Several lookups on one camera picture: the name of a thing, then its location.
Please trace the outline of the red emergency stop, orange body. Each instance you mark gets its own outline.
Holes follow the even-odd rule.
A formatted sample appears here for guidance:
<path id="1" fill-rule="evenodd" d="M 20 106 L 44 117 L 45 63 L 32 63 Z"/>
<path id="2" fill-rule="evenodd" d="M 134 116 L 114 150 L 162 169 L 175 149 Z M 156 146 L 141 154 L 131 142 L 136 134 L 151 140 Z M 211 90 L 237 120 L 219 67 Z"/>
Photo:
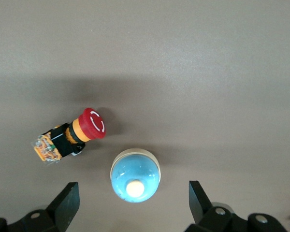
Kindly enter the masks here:
<path id="1" fill-rule="evenodd" d="M 72 122 L 55 126 L 39 135 L 32 146 L 42 162 L 52 164 L 66 156 L 80 154 L 88 141 L 102 139 L 105 135 L 103 118 L 96 110 L 86 108 Z"/>

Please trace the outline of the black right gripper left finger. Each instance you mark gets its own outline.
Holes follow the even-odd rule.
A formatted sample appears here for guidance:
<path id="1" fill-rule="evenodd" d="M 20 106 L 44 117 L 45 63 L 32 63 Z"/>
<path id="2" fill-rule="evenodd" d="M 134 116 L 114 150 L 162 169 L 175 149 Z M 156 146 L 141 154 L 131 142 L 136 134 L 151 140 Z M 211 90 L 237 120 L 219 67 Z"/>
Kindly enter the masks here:
<path id="1" fill-rule="evenodd" d="M 79 206 L 79 185 L 70 182 L 46 209 L 28 213 L 10 224 L 8 232 L 66 232 Z"/>

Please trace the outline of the blue dome call bell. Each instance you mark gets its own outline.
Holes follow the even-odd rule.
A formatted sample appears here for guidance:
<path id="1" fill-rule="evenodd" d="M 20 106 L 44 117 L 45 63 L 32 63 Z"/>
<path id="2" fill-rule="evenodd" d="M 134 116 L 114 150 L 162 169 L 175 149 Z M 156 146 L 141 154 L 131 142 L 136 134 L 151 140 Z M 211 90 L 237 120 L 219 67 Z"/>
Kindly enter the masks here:
<path id="1" fill-rule="evenodd" d="M 149 151 L 130 148 L 114 159 L 110 180 L 115 194 L 129 203 L 142 203 L 157 191 L 161 180 L 160 164 Z"/>

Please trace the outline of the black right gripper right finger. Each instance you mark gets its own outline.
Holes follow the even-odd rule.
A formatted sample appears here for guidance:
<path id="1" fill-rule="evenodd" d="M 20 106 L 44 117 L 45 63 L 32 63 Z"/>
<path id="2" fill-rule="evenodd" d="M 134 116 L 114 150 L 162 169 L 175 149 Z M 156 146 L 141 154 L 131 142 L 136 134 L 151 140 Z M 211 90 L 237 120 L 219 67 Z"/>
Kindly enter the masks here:
<path id="1" fill-rule="evenodd" d="M 184 232 L 248 232 L 247 221 L 209 200 L 199 181 L 189 181 L 189 208 L 194 223 Z"/>

